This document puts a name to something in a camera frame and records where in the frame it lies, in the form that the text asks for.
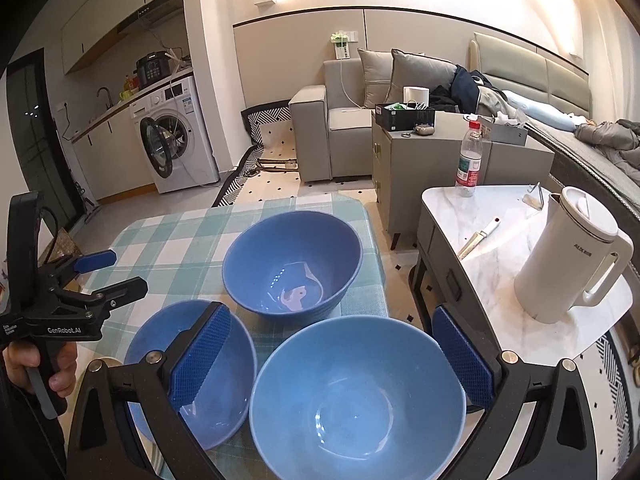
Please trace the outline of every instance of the table leg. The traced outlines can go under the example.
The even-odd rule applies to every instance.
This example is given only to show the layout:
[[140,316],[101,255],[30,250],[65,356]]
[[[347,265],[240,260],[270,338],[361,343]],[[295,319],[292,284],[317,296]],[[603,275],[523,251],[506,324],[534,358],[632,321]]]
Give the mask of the table leg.
[[391,250],[396,250],[396,245],[398,245],[398,241],[400,240],[400,233],[394,234],[393,240],[391,240]]
[[427,266],[420,254],[418,254],[418,262],[415,264],[415,267],[409,271],[409,289],[411,289],[411,295],[414,297],[415,307],[420,316],[422,329],[431,335],[431,316],[429,315],[427,305],[424,303],[424,298],[420,291],[426,270]]

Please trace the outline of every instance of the dark blue bowl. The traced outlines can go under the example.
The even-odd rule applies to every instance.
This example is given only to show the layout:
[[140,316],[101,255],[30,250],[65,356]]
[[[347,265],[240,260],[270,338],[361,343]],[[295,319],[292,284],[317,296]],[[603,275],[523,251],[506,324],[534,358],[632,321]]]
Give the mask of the dark blue bowl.
[[319,211],[290,211],[242,233],[226,253],[222,280],[243,308],[281,324],[324,319],[362,264],[354,229]]
[[[207,300],[181,301],[153,314],[133,337],[124,364],[140,362],[151,350],[165,351],[178,333],[190,328],[209,304]],[[193,404],[180,409],[182,418],[203,449],[222,444],[244,423],[257,364],[254,342],[232,313],[229,336]],[[140,405],[130,403],[129,407],[140,433],[155,442]]]

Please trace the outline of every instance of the human hand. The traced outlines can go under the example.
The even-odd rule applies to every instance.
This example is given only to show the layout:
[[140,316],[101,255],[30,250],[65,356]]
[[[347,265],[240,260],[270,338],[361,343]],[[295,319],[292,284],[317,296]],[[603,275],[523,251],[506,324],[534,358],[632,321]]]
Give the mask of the human hand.
[[[24,340],[13,341],[2,352],[6,373],[9,380],[33,394],[33,387],[24,367],[40,365],[40,353],[32,343]],[[68,397],[76,386],[76,359],[78,345],[67,342],[58,353],[58,367],[60,371],[49,378],[49,387],[60,397]]]

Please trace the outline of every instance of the white kettle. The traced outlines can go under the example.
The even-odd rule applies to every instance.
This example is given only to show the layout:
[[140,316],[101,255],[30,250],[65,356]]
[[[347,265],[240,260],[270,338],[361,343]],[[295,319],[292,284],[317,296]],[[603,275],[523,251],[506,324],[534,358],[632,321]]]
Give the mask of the white kettle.
[[606,207],[565,187],[549,198],[546,227],[514,280],[516,297],[533,319],[555,323],[572,306],[599,304],[633,252]]

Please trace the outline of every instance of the light blue bowl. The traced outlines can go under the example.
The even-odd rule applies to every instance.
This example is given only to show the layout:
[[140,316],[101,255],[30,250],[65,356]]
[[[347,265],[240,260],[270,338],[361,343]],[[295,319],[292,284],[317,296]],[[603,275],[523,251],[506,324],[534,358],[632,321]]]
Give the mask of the light blue bowl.
[[[206,300],[181,301],[153,314],[133,337],[124,364],[140,362],[151,350],[165,351],[178,332],[191,328],[209,304]],[[203,449],[222,444],[244,423],[257,362],[251,336],[232,313],[229,336],[199,393],[191,406],[180,409],[182,418]],[[140,433],[155,442],[140,405],[129,403],[129,407]]]
[[362,264],[354,229],[319,211],[262,220],[232,243],[222,280],[235,302],[281,324],[324,319],[340,303]]
[[267,359],[249,422],[282,480],[426,480],[451,458],[465,394],[437,343],[402,321],[311,325]]

